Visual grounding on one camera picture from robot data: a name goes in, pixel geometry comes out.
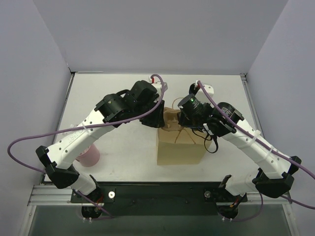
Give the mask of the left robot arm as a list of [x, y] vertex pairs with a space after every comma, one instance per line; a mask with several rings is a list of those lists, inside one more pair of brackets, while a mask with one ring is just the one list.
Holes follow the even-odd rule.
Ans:
[[88, 202], [98, 200], [97, 181], [76, 170], [73, 162], [100, 137], [123, 123], [138, 119], [148, 127], [164, 126], [163, 96], [166, 90], [165, 82], [137, 81], [131, 89], [104, 96], [73, 133], [49, 147], [38, 147], [36, 155], [50, 181], [58, 189], [72, 187], [80, 191]]

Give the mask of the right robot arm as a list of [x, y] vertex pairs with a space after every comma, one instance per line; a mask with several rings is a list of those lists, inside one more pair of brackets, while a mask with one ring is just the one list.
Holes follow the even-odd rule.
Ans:
[[223, 138], [259, 166], [258, 170], [243, 177], [227, 175], [218, 188], [221, 199], [228, 201], [248, 192], [278, 198], [291, 189], [293, 174], [298, 167], [278, 157], [279, 151], [261, 136], [260, 131], [253, 129], [232, 105], [221, 102], [218, 104], [219, 111], [189, 94], [179, 102], [178, 107], [180, 125], [199, 129], [213, 140]]

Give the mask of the tan paper bag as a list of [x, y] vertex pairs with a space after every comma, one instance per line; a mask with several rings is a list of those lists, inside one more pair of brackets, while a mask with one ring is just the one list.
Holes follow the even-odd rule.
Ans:
[[205, 133], [185, 128], [181, 131], [157, 130], [157, 165], [199, 164], [212, 141]]

